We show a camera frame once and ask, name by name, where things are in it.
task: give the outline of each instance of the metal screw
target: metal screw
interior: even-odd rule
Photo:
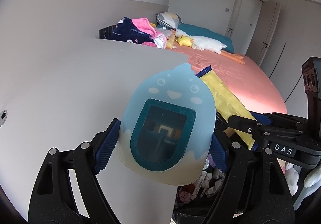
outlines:
[[[239,149],[239,148],[241,148],[241,145],[240,145],[240,143],[238,143],[238,142],[233,142],[233,143],[232,143],[232,147],[233,147],[233,148],[236,148],[236,149]]]
[[[0,113],[0,127],[4,124],[5,120],[7,119],[8,112],[6,110]]]
[[[270,148],[265,148],[265,153],[268,154],[268,155],[271,155],[272,154],[272,150]]]
[[[80,145],[82,149],[87,149],[89,147],[89,142],[84,142]]]
[[[52,148],[52,149],[49,150],[49,154],[50,155],[54,155],[56,152],[57,152],[56,148]]]

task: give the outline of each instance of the yellow plush toy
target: yellow plush toy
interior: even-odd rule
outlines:
[[[188,36],[180,36],[176,39],[180,46],[189,46],[193,45],[194,40],[189,38]]]

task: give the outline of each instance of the door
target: door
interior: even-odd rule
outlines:
[[[232,40],[234,50],[245,54],[250,45],[260,15],[261,0],[236,0],[227,36]]]
[[[248,47],[246,56],[251,58],[258,66],[266,55],[280,15],[280,3],[264,2],[257,22],[253,38]]]

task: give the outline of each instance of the checkered pillow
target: checkered pillow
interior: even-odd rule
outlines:
[[[165,12],[156,15],[157,22],[164,27],[176,30],[181,23],[181,18],[173,13]]]

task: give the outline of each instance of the pink bed sheet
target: pink bed sheet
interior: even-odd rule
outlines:
[[[259,113],[287,113],[285,103],[265,73],[247,56],[245,64],[236,63],[207,50],[194,50],[180,46],[172,51],[188,55],[188,62],[195,73],[211,65],[213,71],[250,111]]]

